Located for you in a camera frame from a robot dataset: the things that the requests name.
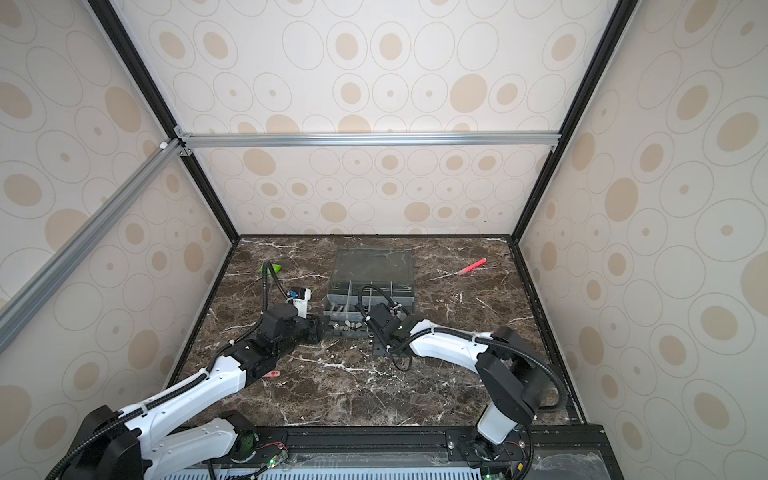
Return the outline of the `silver wing nut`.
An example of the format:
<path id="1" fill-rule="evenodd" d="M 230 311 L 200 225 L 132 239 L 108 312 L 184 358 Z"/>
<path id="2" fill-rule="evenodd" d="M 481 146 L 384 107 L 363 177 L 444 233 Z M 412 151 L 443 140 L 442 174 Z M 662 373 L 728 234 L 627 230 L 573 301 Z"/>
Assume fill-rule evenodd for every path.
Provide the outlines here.
<path id="1" fill-rule="evenodd" d="M 339 331 L 357 331 L 363 327 L 363 324 L 360 322 L 334 322 L 332 324 L 332 327 L 334 330 Z"/>

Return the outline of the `clear plastic organizer box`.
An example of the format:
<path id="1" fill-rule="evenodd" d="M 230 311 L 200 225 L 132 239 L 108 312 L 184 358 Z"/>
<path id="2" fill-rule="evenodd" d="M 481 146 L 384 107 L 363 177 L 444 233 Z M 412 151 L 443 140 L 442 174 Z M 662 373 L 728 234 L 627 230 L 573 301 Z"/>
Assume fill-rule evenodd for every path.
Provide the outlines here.
<path id="1" fill-rule="evenodd" d="M 323 314 L 336 335 L 362 338 L 367 327 L 361 309 L 388 299 L 415 310 L 415 264 L 407 248 L 341 247 L 330 276 Z M 334 322 L 360 322 L 357 331 L 334 330 Z"/>

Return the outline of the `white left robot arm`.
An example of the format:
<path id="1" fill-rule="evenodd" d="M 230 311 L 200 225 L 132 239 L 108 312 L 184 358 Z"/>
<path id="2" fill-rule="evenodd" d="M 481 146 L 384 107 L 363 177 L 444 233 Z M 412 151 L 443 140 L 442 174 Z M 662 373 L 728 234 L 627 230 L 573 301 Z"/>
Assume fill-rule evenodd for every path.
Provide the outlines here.
<path id="1" fill-rule="evenodd" d="M 323 320 L 292 303 L 262 313 L 248 331 L 223 345 L 195 375 L 118 410 L 90 412 L 50 479 L 156 479 L 230 453 L 244 430 L 219 419 L 179 432 L 190 418 L 275 370 L 300 345 L 319 343 Z"/>

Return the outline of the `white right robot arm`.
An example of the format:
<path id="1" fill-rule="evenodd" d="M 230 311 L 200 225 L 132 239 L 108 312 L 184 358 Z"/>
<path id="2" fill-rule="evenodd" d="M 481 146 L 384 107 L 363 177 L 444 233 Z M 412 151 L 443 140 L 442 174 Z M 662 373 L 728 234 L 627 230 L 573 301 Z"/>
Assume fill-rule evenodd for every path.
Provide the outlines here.
<path id="1" fill-rule="evenodd" d="M 417 315 L 404 318 L 394 307 L 378 304 L 362 314 L 375 344 L 392 357 L 432 358 L 475 373 L 490 403 L 477 424 L 477 435 L 500 445 L 513 431 L 529 427 L 543 411 L 547 391 L 555 388 L 557 408 L 564 400 L 563 386 L 553 369 L 508 327 L 473 333 L 440 326 Z"/>

